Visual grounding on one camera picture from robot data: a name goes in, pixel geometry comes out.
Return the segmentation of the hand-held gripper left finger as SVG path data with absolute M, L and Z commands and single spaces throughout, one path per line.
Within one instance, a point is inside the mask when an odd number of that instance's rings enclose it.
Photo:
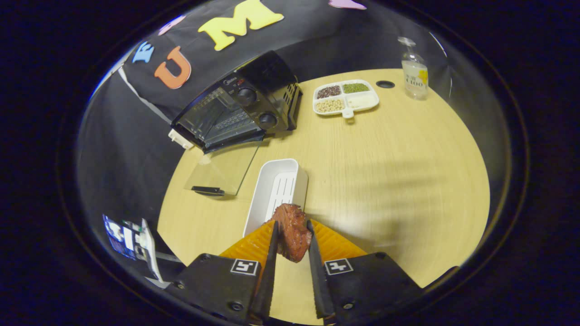
M 234 324 L 269 319 L 277 260 L 278 223 L 268 221 L 222 254 L 200 254 L 174 282 L 187 305 Z

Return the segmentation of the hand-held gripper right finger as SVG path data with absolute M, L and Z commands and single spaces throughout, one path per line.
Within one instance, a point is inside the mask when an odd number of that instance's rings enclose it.
M 309 248 L 314 302 L 324 320 L 397 316 L 424 293 L 385 252 L 366 253 L 315 220 Z

